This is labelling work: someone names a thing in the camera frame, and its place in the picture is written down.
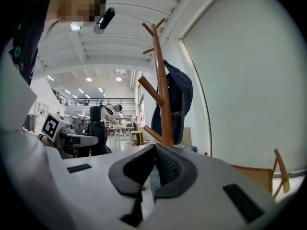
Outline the person's left forearm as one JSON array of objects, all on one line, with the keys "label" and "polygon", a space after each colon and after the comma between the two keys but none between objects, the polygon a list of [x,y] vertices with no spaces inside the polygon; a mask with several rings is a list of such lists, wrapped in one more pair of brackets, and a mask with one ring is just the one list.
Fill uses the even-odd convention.
[{"label": "person's left forearm", "polygon": [[53,147],[53,148],[56,147],[55,143],[54,143],[52,140],[50,140],[48,137],[43,136],[43,137],[41,138],[41,142],[42,142],[42,143],[44,144],[44,146],[46,146],[46,147]]}]

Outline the wooden shelf unit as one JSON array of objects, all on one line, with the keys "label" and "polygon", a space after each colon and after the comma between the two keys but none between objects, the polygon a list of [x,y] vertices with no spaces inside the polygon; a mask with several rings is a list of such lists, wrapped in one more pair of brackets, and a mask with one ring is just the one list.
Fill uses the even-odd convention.
[{"label": "wooden shelf unit", "polygon": [[[274,149],[274,154],[275,161],[272,168],[252,168],[238,165],[232,166],[241,171],[248,178],[263,186],[271,193],[273,198],[276,198],[281,189],[283,189],[283,192],[287,194],[290,191],[291,187],[286,167],[277,148]],[[280,170],[281,182],[278,185],[276,191],[273,193],[273,176],[277,167],[279,167]]]}]

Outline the black mezzanine railing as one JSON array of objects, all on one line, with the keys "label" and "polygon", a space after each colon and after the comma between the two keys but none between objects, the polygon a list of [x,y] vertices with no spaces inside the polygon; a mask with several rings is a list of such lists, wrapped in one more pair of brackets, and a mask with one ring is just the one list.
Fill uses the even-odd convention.
[{"label": "black mezzanine railing", "polygon": [[65,106],[98,106],[98,105],[116,105],[134,106],[134,98],[71,98],[62,101]]}]

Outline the black t-shirt with colourful print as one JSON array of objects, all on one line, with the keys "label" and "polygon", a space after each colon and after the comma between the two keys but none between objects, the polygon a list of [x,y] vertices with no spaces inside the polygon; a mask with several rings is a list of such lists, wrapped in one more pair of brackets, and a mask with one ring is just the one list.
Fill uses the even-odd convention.
[{"label": "black t-shirt with colourful print", "polygon": [[18,16],[17,27],[6,45],[15,67],[29,85],[49,3],[50,0],[26,0]]}]

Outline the yellow stool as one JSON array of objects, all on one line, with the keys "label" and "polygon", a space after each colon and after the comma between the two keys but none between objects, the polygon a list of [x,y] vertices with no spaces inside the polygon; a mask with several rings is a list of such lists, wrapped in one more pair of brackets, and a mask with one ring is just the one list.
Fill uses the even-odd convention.
[{"label": "yellow stool", "polygon": [[131,134],[131,145],[132,146],[140,146],[146,144],[145,140],[142,138],[142,134],[144,130],[141,131],[132,131]]}]

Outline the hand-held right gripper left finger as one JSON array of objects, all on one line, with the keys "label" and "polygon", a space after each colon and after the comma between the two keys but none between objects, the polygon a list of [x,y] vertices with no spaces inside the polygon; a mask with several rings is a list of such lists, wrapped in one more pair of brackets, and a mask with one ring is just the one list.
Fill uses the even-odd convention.
[{"label": "hand-held right gripper left finger", "polygon": [[133,230],[121,217],[133,209],[133,198],[111,183],[111,165],[145,146],[93,157],[63,160],[55,152],[55,181],[74,222],[74,230]]}]

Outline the white table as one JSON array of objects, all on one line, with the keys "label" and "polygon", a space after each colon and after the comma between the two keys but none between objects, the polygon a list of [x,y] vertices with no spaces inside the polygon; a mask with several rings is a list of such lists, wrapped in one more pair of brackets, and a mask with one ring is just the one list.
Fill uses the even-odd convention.
[{"label": "white table", "polygon": [[114,131],[114,138],[115,138],[115,151],[118,151],[120,148],[120,143],[122,141],[128,141],[129,145],[132,145],[132,134],[131,131],[133,127],[127,126],[120,126],[120,125],[113,125],[111,130]]}]

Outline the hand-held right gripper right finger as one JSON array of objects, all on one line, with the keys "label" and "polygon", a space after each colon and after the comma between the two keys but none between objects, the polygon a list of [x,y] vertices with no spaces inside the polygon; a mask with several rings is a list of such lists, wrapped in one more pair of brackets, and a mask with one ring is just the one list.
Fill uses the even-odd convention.
[{"label": "hand-held right gripper right finger", "polygon": [[174,157],[181,173],[157,190],[143,230],[256,230],[278,212],[271,194],[232,165],[176,147],[156,149]]}]

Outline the brown wooden coat rack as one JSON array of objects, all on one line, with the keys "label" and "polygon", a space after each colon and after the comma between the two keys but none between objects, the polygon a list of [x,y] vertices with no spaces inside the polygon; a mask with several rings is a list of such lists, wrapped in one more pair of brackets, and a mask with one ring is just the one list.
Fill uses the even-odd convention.
[{"label": "brown wooden coat rack", "polygon": [[172,126],[172,115],[170,108],[169,92],[167,86],[167,79],[165,74],[165,66],[162,55],[162,50],[160,46],[158,28],[162,23],[165,22],[163,18],[158,24],[152,24],[148,26],[146,23],[142,23],[142,26],[150,34],[153,41],[153,47],[143,51],[143,54],[154,52],[154,60],[156,66],[156,75],[157,75],[157,90],[149,83],[149,81],[144,77],[138,79],[139,84],[148,92],[148,94],[155,100],[155,102],[160,107],[160,123],[161,123],[161,132],[159,135],[153,129],[144,126],[144,130],[149,133],[153,138],[159,141],[161,144],[166,146],[174,145],[173,138],[173,126]]}]

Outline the narrow cardboard box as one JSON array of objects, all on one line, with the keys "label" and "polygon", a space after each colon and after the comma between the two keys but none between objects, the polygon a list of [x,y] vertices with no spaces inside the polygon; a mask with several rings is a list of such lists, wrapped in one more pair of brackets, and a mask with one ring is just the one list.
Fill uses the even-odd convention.
[{"label": "narrow cardboard box", "polygon": [[184,127],[181,144],[184,146],[192,146],[190,127]]}]

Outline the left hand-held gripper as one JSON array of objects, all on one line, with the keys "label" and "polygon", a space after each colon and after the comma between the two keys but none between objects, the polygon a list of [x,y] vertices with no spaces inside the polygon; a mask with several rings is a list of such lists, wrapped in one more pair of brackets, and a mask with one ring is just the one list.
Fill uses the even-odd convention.
[{"label": "left hand-held gripper", "polygon": [[41,133],[52,140],[57,150],[63,150],[72,145],[96,145],[98,137],[75,134],[74,127],[70,123],[48,113],[42,126]]}]

